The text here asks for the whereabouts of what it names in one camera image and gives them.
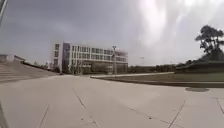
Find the pole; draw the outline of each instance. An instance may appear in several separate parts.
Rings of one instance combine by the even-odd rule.
[[[116,77],[117,75],[117,65],[116,65],[116,52],[115,52],[115,49],[116,49],[116,46],[113,46],[113,49],[114,49],[114,76]]]

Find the pavement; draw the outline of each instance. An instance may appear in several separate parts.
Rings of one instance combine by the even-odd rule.
[[[52,76],[0,84],[0,100],[9,128],[224,127],[224,89],[216,88]]]
[[[162,74],[173,74],[174,72],[160,72],[160,73],[138,73],[138,74],[111,74],[111,75],[91,75],[91,78],[102,78],[102,77],[121,77],[121,76],[146,76],[146,75],[162,75]]]

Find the staircase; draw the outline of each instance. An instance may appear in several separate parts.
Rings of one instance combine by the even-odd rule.
[[[56,75],[43,69],[23,65],[20,62],[0,63],[0,82],[25,80]]]

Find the sky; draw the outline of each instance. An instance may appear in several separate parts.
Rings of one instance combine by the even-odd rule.
[[[203,55],[200,28],[224,30],[224,0],[9,0],[0,53],[40,64],[54,42],[128,52],[129,65],[185,62]]]

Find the lamp post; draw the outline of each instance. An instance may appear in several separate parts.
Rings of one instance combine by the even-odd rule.
[[[113,49],[114,49],[114,53],[113,53],[113,57],[114,57],[114,75],[116,77],[116,74],[117,74],[117,65],[116,65],[116,53],[115,53],[115,50],[116,50],[116,46],[112,46]]]

